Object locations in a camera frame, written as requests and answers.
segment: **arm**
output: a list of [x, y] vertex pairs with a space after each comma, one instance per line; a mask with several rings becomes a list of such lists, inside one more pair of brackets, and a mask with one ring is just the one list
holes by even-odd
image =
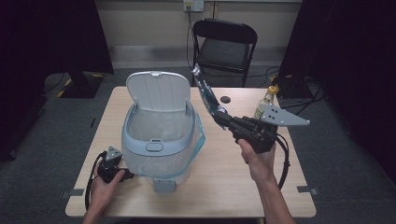
[[[96, 164], [94, 176], [98, 176], [97, 169], [99, 162]], [[120, 182], [125, 171], [119, 171], [110, 183], [106, 183], [100, 176], [93, 180], [91, 188], [91, 204], [84, 215], [83, 224], [93, 224], [99, 221], [100, 216], [111, 202], [117, 184]]]
[[267, 223], [295, 223], [274, 175], [276, 144], [271, 151], [262, 154], [256, 154], [244, 139], [238, 140], [238, 144], [242, 148], [242, 157], [249, 166], [250, 176], [256, 182], [259, 190]]

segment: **electrical outlet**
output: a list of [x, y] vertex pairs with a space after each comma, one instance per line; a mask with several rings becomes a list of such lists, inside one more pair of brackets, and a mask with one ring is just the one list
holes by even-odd
[[204, 0], [183, 0], [183, 10], [186, 12], [187, 7], [190, 7], [191, 12], [204, 11]]

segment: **person's right hand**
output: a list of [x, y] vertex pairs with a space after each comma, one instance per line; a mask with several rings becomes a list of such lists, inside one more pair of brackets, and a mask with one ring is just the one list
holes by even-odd
[[239, 139], [238, 144], [242, 148], [242, 158], [249, 166], [250, 176], [256, 183], [265, 184], [276, 180], [274, 176], [276, 144], [272, 146], [270, 151], [262, 154], [256, 154], [245, 139]]

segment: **chair seat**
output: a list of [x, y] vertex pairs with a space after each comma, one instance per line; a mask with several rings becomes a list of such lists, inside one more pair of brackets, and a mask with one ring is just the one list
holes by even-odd
[[243, 70], [247, 65], [248, 52], [248, 44], [207, 38], [197, 62]]

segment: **table top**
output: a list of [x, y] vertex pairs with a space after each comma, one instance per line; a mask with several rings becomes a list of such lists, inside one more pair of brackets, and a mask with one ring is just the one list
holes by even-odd
[[[217, 98], [229, 96], [224, 107], [233, 117], [252, 117], [266, 89], [213, 88]], [[78, 176], [75, 189], [85, 189], [92, 165], [99, 153], [109, 146], [121, 150], [121, 129], [133, 101], [126, 87], [113, 90], [91, 147]], [[205, 131], [205, 144], [191, 164], [188, 179], [171, 194], [157, 194], [145, 177], [136, 176], [119, 183], [107, 217], [264, 217], [259, 192], [250, 178], [241, 149], [229, 131], [223, 131], [206, 112], [197, 88], [191, 88], [191, 103]], [[290, 147], [290, 168], [282, 193], [294, 217], [313, 217], [316, 213], [311, 194], [299, 192], [306, 186], [287, 128], [279, 127]], [[275, 174], [280, 178], [284, 153], [277, 148]], [[85, 214], [84, 195], [71, 196], [65, 212], [70, 217]]]

